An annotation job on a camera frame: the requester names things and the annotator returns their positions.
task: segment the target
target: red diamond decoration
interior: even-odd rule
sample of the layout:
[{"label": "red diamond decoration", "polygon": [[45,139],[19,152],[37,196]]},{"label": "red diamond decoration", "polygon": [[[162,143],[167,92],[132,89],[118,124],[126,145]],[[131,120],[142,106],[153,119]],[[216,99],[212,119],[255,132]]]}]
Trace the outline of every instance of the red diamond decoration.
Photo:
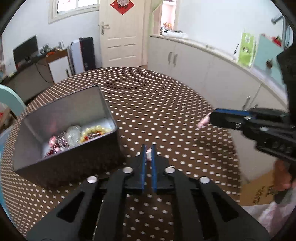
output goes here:
[{"label": "red diamond decoration", "polygon": [[123,15],[135,5],[130,1],[129,4],[127,4],[123,7],[118,4],[117,0],[115,0],[113,3],[110,4],[110,6],[115,8],[120,14]]}]

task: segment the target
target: monitor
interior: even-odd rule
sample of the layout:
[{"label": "monitor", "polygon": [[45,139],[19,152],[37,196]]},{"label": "monitor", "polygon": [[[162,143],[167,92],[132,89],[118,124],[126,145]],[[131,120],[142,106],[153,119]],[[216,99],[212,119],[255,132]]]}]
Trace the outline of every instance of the monitor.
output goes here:
[{"label": "monitor", "polygon": [[38,52],[36,35],[26,40],[25,42],[23,42],[13,50],[15,65],[17,65],[22,60],[30,59],[31,57],[33,57],[32,55],[35,52]]}]

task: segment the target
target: human hand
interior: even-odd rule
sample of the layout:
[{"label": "human hand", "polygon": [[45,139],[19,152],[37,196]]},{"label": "human hand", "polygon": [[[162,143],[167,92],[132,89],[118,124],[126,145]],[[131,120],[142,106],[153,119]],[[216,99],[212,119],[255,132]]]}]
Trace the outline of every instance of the human hand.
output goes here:
[{"label": "human hand", "polygon": [[291,184],[292,176],[284,163],[282,160],[277,160],[274,164],[274,189],[277,191],[289,189],[291,186],[296,187],[296,180]]}]

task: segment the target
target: round table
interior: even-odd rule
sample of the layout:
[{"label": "round table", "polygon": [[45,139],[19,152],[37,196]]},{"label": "round table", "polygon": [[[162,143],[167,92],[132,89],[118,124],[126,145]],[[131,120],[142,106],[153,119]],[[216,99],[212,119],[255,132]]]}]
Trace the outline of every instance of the round table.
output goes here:
[{"label": "round table", "polygon": [[[196,124],[211,105],[197,92],[166,75],[142,68],[113,67],[72,76],[38,95],[16,121],[2,160],[2,188],[17,229],[29,229],[80,183],[45,190],[12,171],[13,150],[24,116],[71,92],[100,85],[117,121],[124,154],[135,156],[141,144],[157,145],[159,155],[188,177],[208,176],[239,202],[238,160],[227,129]],[[124,240],[173,240],[170,196],[156,196],[147,168],[146,190],[126,202]]]}]

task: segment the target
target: open box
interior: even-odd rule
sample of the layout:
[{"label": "open box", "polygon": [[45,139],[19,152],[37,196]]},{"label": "open box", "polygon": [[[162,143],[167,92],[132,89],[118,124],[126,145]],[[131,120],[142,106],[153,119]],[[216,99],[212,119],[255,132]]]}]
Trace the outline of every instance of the open box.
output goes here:
[{"label": "open box", "polygon": [[[111,131],[45,156],[48,141],[70,126],[101,125]],[[99,86],[73,92],[28,114],[13,153],[18,175],[42,187],[56,187],[116,168],[124,162],[118,129]]]}]

